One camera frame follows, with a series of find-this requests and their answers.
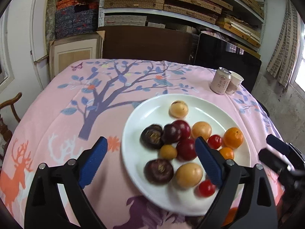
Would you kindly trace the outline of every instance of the tree pattern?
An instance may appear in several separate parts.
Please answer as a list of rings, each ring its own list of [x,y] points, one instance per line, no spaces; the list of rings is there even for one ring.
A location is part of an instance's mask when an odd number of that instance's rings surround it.
[[[148,92],[151,89],[161,89],[162,94],[168,94],[169,89],[182,90],[185,94],[189,90],[197,90],[194,87],[189,87],[183,83],[178,85],[173,85],[170,82],[170,73],[175,75],[184,75],[186,71],[192,71],[192,69],[187,68],[185,65],[180,65],[172,62],[152,62],[145,60],[135,60],[132,63],[127,61],[121,61],[118,59],[109,59],[101,63],[96,62],[86,62],[86,64],[94,65],[91,68],[91,74],[88,77],[79,77],[77,75],[72,75],[72,83],[65,83],[59,85],[59,89],[64,89],[71,86],[71,89],[76,88],[77,85],[83,86],[81,92],[84,96],[80,101],[72,100],[71,107],[65,108],[61,113],[65,115],[73,115],[79,112],[83,115],[83,126],[78,134],[78,137],[84,140],[88,140],[92,126],[97,119],[97,117],[108,109],[112,109],[118,106],[132,105],[136,108],[144,100],[140,101],[124,101],[113,104],[112,102],[120,94],[144,91]],[[145,66],[146,70],[141,72],[132,72],[132,67],[140,65],[142,63],[147,63]],[[97,88],[101,85],[102,80],[99,80],[99,75],[106,75],[109,80],[105,83],[103,89],[98,93]],[[173,80],[185,80],[186,77],[180,77]],[[147,85],[147,81],[153,81],[154,83]],[[121,83],[118,88],[116,88],[110,95],[107,96],[107,91],[115,86],[115,84]]]

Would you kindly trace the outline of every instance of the paper cup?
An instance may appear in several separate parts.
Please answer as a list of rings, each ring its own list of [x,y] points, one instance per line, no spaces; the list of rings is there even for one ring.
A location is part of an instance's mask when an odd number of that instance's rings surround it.
[[[237,74],[236,72],[234,71],[230,71],[230,72],[232,74],[231,81],[229,83],[229,86],[227,87],[226,93],[228,95],[233,95],[244,79],[241,75]]]

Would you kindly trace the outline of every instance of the blue gripper pad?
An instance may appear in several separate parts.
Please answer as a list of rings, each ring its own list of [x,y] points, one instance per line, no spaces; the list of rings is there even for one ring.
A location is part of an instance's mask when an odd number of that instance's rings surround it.
[[[82,189],[92,182],[97,169],[107,153],[107,149],[107,139],[100,137],[93,146],[91,154],[80,169],[78,184]]]
[[[277,137],[273,136],[272,134],[269,134],[266,138],[266,142],[268,145],[272,146],[274,149],[285,155],[288,156],[290,152],[290,146],[287,145],[285,142],[281,141]]]
[[[218,188],[221,188],[223,183],[222,169],[220,168],[219,163],[216,161],[215,157],[210,152],[215,150],[210,149],[205,140],[197,138],[195,140],[195,151],[204,170],[211,180],[211,183],[216,185]]]

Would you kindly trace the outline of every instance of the cherry tomato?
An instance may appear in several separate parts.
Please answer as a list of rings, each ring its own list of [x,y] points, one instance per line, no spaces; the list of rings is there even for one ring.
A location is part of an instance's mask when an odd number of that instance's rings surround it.
[[[210,148],[217,150],[222,146],[222,138],[219,135],[212,135],[208,139],[208,145]]]
[[[210,180],[204,180],[198,186],[199,195],[202,197],[209,197],[216,191],[216,186]]]

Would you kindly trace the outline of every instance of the red cherry tomato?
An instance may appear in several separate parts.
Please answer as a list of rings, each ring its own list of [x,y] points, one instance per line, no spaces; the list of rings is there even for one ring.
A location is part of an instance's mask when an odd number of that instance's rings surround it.
[[[208,139],[208,145],[210,148],[217,150],[222,146],[222,138],[219,135],[212,135]]]
[[[197,157],[195,151],[195,140],[183,139],[176,146],[177,158],[179,160],[191,161]]]
[[[216,186],[212,184],[210,180],[204,180],[199,184],[198,191],[200,196],[209,197],[215,193]]]

